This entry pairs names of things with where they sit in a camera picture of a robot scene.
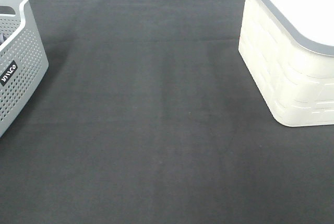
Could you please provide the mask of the black table cloth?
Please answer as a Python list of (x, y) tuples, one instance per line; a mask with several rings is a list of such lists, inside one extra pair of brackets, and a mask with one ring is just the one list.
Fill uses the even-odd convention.
[(269, 112), (244, 0), (30, 0), (49, 60), (1, 137), (1, 223), (333, 223), (333, 126)]

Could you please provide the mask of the white woven-pattern storage box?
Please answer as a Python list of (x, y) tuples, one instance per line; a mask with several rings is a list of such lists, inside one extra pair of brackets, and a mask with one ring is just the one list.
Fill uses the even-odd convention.
[(245, 0), (238, 51), (277, 122), (333, 124), (333, 57), (297, 44), (261, 0)]

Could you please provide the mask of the grey perforated plastic basket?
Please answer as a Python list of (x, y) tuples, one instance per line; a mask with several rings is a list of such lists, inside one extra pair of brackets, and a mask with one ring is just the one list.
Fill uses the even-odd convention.
[(29, 101), (49, 62), (29, 0), (1, 0), (13, 14), (1, 14), (1, 133)]

